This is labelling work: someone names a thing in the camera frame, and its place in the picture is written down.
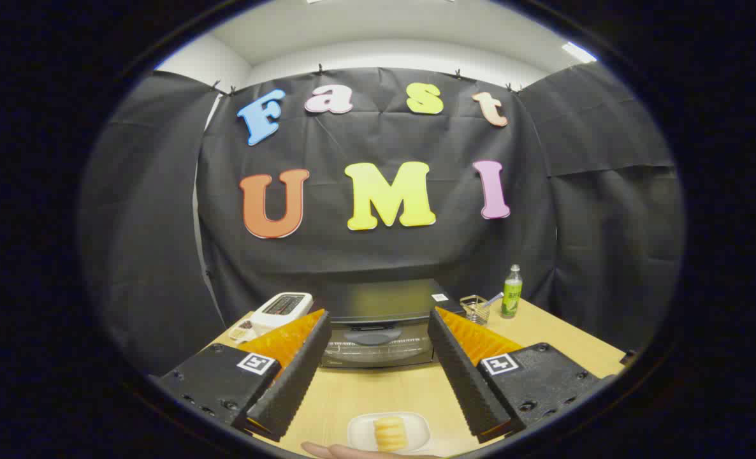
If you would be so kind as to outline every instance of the blue letter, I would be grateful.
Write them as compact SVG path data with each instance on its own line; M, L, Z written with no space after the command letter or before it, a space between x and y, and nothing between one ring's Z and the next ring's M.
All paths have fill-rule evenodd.
M284 97L284 91L281 89L274 89L264 96L259 97L259 99L256 99L252 104L246 105L236 113L236 116L245 119L247 130L251 133L251 136L247 139L248 145L256 145L265 137L275 133L279 128L279 123L270 122L268 116L276 119L282 114L282 108L280 108L279 103L276 102L280 101L282 97Z

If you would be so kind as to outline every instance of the black fabric backdrop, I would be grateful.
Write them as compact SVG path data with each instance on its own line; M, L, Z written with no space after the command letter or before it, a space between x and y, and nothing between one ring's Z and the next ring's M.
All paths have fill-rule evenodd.
M440 91L437 115L411 113L406 87ZM349 113L307 113L314 88L344 84ZM275 88L279 130L254 146L236 113ZM471 95L502 102L507 127ZM491 297L512 263L523 297L620 349L638 349L664 316L683 244L681 194L664 139L641 103L599 64L554 73L521 93L452 75L347 69L289 76L223 96L154 72L105 129L82 192L90 290L121 348L161 374L279 291L328 281L434 278L451 296ZM503 165L510 217L485 220L477 160ZM433 226L379 221L351 231L353 163L392 183L421 161ZM207 277L194 240L192 192ZM251 235L238 183L270 174L267 215L284 215L282 171L305 168L304 219L287 238Z
M217 93L154 73L122 102L92 152L80 197L87 287L138 368L167 372L224 330L194 239L200 139Z
M547 309L639 349L666 314L681 265L685 220L669 148L599 63L547 76L520 99L541 139L558 220Z
M411 113L406 87L434 84L440 114ZM343 84L353 91L349 113L307 113L314 88ZM236 113L273 89L280 101L279 130L254 146ZM502 102L507 127L484 119L472 94L488 91ZM483 189L472 167L477 160L503 165L501 181L510 217L485 220ZM421 161L431 226L404 227L397 220L369 231L352 231L353 163L375 163L389 183L399 166ZM251 235L242 217L238 183L270 174L266 211L284 215L282 171L305 168L302 225L287 238ZM236 320L279 291L309 291L326 281L369 282L434 278L452 294L491 297L502 290L512 263L526 279L523 296L546 305L554 264L554 220L539 141L523 105L504 88L407 69L347 69L265 82L223 97L203 140L198 201L206 261L226 320Z

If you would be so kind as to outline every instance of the white ceiling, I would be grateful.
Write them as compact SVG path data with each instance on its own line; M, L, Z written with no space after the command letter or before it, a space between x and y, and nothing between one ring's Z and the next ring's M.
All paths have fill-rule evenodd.
M250 65L346 41L445 41L487 50L547 73L579 64L549 29L489 0L272 0L212 34Z

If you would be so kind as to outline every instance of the letter m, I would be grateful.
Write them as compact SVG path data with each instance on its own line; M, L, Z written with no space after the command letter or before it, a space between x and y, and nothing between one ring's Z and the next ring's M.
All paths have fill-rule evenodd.
M384 175L372 163L350 164L344 173L353 180L353 218L347 221L350 230L372 230L378 219L372 217L375 206L386 226L395 223L398 209L403 203L402 226L433 224L435 215L428 206L425 163L410 161L401 164L395 181L387 183Z

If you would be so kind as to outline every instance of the human hand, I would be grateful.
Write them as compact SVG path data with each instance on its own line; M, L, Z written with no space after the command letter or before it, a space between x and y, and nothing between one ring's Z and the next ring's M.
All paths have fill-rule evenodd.
M382 451L364 451L347 448L340 444L323 447L319 444L314 444L314 442L303 442L302 449L322 459L440 459L439 456L407 456L395 453L382 453Z

